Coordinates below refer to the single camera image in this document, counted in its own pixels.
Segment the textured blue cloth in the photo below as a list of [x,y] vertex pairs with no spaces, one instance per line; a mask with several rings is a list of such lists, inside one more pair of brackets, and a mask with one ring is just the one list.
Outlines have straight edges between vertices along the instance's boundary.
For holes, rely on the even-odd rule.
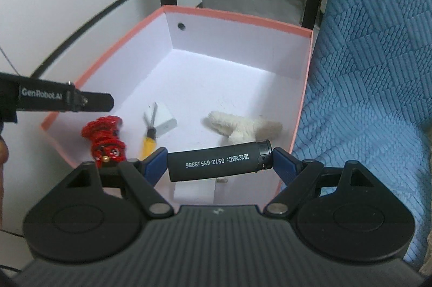
[[369,168],[415,217],[405,259],[416,268],[431,222],[431,119],[432,0],[328,0],[293,154]]

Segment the human hand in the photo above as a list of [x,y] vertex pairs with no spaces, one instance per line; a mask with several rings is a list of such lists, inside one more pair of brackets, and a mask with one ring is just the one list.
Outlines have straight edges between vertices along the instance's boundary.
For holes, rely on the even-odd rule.
[[[3,131],[3,123],[0,123],[0,134]],[[9,150],[3,138],[0,136],[0,229],[2,228],[3,218],[3,164],[7,162],[9,158]]]

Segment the red toy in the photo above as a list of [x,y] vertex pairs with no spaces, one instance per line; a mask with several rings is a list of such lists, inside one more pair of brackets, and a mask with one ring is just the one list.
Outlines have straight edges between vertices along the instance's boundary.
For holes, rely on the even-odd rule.
[[91,152],[98,168],[126,160],[126,145],[118,139],[122,124],[118,116],[103,116],[83,127],[81,136],[92,142]]

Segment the blue gripper pad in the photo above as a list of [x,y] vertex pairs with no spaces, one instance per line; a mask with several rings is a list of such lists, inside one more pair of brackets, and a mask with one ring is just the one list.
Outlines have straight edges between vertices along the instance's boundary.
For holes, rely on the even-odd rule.
[[281,147],[273,149],[272,155],[273,170],[288,186],[303,169],[302,162]]
[[167,170],[168,149],[161,147],[145,158],[141,164],[141,174],[154,187]]

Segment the yellow screwdriver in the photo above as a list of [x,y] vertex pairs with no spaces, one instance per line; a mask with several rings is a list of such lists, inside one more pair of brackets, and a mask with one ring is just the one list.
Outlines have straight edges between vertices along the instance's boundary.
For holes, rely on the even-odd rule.
[[150,125],[147,127],[147,137],[143,141],[143,150],[141,152],[140,160],[144,160],[150,154],[152,154],[156,149],[156,129],[155,129],[155,118],[156,112],[158,110],[158,104],[155,103],[153,107],[152,120]]

